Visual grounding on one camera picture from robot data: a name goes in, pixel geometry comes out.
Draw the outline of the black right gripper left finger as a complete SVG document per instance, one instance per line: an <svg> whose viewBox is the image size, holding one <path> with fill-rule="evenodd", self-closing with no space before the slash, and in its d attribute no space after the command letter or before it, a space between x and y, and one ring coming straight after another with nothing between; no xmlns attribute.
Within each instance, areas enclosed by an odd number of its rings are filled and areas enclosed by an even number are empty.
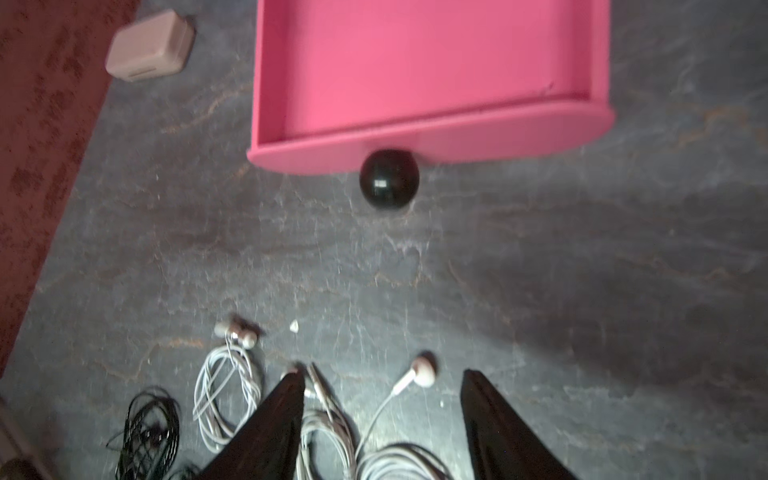
<svg viewBox="0 0 768 480"><path fill-rule="evenodd" d="M301 440L305 377L286 374L199 479L292 479Z"/></svg>

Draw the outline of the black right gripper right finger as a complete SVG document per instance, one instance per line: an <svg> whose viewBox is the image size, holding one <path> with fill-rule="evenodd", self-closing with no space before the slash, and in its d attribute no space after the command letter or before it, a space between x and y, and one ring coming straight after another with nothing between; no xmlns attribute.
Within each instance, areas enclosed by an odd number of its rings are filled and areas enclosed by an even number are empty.
<svg viewBox="0 0 768 480"><path fill-rule="evenodd" d="M482 372L464 371L460 400L476 479L576 479Z"/></svg>

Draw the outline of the pink drawer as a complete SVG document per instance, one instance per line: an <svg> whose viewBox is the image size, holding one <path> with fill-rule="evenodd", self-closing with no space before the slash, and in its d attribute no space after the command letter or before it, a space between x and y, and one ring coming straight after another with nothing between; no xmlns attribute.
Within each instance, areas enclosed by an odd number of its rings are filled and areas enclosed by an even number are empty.
<svg viewBox="0 0 768 480"><path fill-rule="evenodd" d="M532 158L614 124L607 1L263 1L248 160L357 172Z"/></svg>

